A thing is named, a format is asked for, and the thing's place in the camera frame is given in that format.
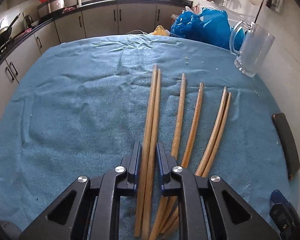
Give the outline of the wooden chopstick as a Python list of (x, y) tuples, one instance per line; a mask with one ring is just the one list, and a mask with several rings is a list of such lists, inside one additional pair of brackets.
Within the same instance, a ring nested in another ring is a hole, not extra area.
[(148, 156), (149, 156), (149, 147), (150, 147), (150, 140), (151, 140), (151, 129), (152, 129), (152, 121), (153, 121), (157, 77), (158, 77), (158, 66), (155, 64), (153, 66), (151, 87), (150, 87), (150, 94), (149, 94), (148, 108), (147, 108), (147, 116), (146, 116), (146, 123), (145, 123), (145, 131), (143, 135), (141, 166), (140, 166), (138, 195), (137, 195), (137, 203), (136, 203), (134, 237), (140, 237), (141, 235), (142, 213), (143, 213), (143, 204), (144, 204), (145, 188), (146, 188)]
[[(179, 95), (179, 105), (178, 113), (176, 118), (174, 137), (171, 147), (171, 156), (177, 158), (181, 137), (181, 128), (183, 123), (183, 113), (184, 113), (184, 103), (185, 103), (185, 92), (186, 92), (186, 74), (183, 73), (181, 76), (181, 86), (180, 86), (180, 95)], [(168, 202), (170, 197), (161, 197), (159, 202), (159, 207), (157, 210), (156, 218), (154, 221), (153, 228), (151, 230), (149, 239), (157, 239), (157, 236), (160, 232), (161, 225), (165, 217), (165, 211), (168, 208)]]
[[(194, 145), (194, 139), (196, 136), (196, 131), (198, 127), (198, 122), (199, 122), (199, 117), (200, 117), (200, 110), (202, 106), (202, 100), (203, 100), (203, 89), (204, 89), (204, 83), (201, 82), (199, 84), (199, 90), (198, 90), (198, 96), (197, 96), (197, 101), (196, 101), (196, 106), (194, 110), (194, 115), (193, 115), (193, 120), (192, 120), (192, 125), (189, 133), (189, 138), (187, 140), (185, 152), (183, 154), (183, 158), (181, 161), (181, 167), (187, 168), (188, 164), (190, 162), (190, 157)], [(172, 212), (173, 206), (177, 200), (176, 197), (168, 197), (165, 198), (166, 200), (166, 206), (164, 209), (164, 213), (161, 217), (161, 221), (159, 222), (159, 228), (156, 232), (156, 237), (161, 233), (161, 231), (164, 229), (166, 222), (168, 221), (169, 215)]]
[[(205, 152), (203, 154), (203, 157), (202, 157), (202, 159), (198, 165), (198, 168), (195, 172), (196, 176), (201, 176), (204, 173), (204, 170), (209, 161), (210, 155), (212, 153), (213, 147), (217, 140), (217, 135), (218, 135), (218, 132), (219, 132), (219, 129), (221, 126), (224, 110), (226, 107), (227, 97), (228, 97), (228, 90), (226, 87), (224, 87), (222, 98), (221, 98), (221, 103), (220, 103), (218, 114), (217, 114), (217, 118), (216, 118), (213, 130), (212, 130), (209, 142), (208, 142)], [(172, 212), (172, 208), (173, 208), (176, 200), (177, 200), (176, 197), (171, 197), (167, 202), (165, 214), (162, 218), (161, 228), (160, 228), (160, 232), (159, 232), (160, 234), (162, 234), (162, 239), (166, 238), (170, 233), (174, 232), (176, 230), (176, 227), (178, 226), (177, 209), (175, 209)]]
[(224, 131), (224, 128), (225, 128), (225, 123), (226, 123), (226, 120), (227, 120), (227, 117), (228, 117), (228, 111), (229, 111), (229, 108), (230, 108), (230, 101), (231, 101), (231, 93), (228, 92), (226, 107), (225, 107), (225, 110), (224, 110), (221, 126), (220, 126), (220, 129), (219, 129), (218, 135), (217, 135), (217, 140), (216, 140), (215, 145), (213, 147), (212, 153), (210, 155), (210, 158), (209, 158), (207, 166), (204, 170), (204, 173), (200, 177), (206, 178), (207, 175), (209, 174), (210, 170), (211, 170), (211, 167), (212, 167), (213, 161), (215, 159), (216, 153), (218, 151), (218, 148), (219, 148), (219, 145), (220, 145), (220, 142), (221, 142), (221, 138), (222, 138), (222, 135), (223, 135), (223, 131)]
[(153, 181), (154, 181), (154, 170), (155, 170), (155, 148), (156, 148), (156, 143), (158, 138), (158, 124), (159, 124), (160, 90), (161, 90), (161, 70), (158, 69), (157, 84), (155, 89), (152, 129), (151, 129), (151, 141), (149, 147), (149, 157), (148, 157), (148, 166), (147, 166), (145, 198), (144, 198), (144, 205), (143, 205), (141, 239), (149, 239), (150, 236), (152, 192), (153, 192)]

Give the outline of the beige kitchen cabinets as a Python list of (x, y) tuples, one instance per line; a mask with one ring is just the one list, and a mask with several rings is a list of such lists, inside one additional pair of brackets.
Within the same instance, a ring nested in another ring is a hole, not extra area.
[(51, 47), (84, 38), (123, 35), (139, 30), (151, 33), (157, 26), (169, 29), (172, 15), (184, 4), (159, 1), (111, 1), (86, 5), (47, 20), (17, 40), (0, 55), (0, 119), (19, 82)]

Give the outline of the black perforated utensil holder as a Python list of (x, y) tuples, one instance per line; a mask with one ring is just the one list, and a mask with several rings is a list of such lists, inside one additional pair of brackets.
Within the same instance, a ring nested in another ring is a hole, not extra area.
[(21, 230), (14, 223), (6, 220), (0, 220), (0, 228), (3, 230), (3, 232), (9, 239), (19, 239)]

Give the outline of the blue towel table cloth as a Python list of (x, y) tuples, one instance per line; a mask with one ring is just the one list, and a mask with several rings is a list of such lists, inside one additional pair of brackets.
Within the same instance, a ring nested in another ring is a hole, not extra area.
[(143, 140), (155, 64), (161, 70), (158, 139), (167, 152), (181, 77), (186, 76), (186, 95), (180, 157), (204, 84), (191, 171), (200, 163), (227, 89), (230, 109), (211, 174), (265, 220), (274, 190), (298, 205), (299, 182), (288, 180), (271, 119), (280, 109), (259, 77), (239, 72), (228, 50), (202, 42), (106, 36), (50, 48), (19, 83), (0, 120), (0, 220), (25, 229), (76, 178), (100, 176), (130, 154), (134, 142)]

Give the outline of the clear glass mug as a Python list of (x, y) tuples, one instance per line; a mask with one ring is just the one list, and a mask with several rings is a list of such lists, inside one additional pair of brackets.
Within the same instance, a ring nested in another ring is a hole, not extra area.
[[(235, 49), (237, 34), (247, 29), (240, 49)], [(258, 24), (239, 21), (233, 28), (229, 38), (230, 53), (236, 56), (234, 65), (248, 77), (254, 77), (261, 68), (275, 37)]]

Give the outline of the blue plastic bag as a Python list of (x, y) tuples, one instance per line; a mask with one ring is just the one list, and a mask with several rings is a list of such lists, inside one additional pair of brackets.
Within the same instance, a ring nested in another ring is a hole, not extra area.
[(173, 37), (199, 41), (229, 50), (230, 27), (228, 14), (224, 10), (203, 8), (197, 15), (182, 12), (170, 28)]

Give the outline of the yellow packet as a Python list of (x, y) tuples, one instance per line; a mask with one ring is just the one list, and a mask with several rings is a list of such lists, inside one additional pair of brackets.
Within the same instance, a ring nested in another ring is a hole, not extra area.
[(153, 32), (149, 33), (150, 35), (157, 36), (170, 36), (170, 32), (165, 29), (162, 25), (158, 25)]

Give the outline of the black wok on stove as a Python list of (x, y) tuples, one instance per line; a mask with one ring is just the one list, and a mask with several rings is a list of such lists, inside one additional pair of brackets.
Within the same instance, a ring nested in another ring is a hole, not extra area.
[(10, 23), (8, 27), (4, 27), (0, 29), (0, 47), (7, 42), (7, 40), (10, 38), (12, 33), (12, 26), (17, 21), (17, 19), (20, 17), (20, 14), (18, 14), (13, 21)]

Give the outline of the red lidded rice cooker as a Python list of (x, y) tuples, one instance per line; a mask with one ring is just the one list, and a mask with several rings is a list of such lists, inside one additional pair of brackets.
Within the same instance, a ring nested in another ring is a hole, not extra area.
[(40, 5), (37, 7), (39, 18), (43, 18), (55, 11), (65, 8), (64, 0), (39, 0)]

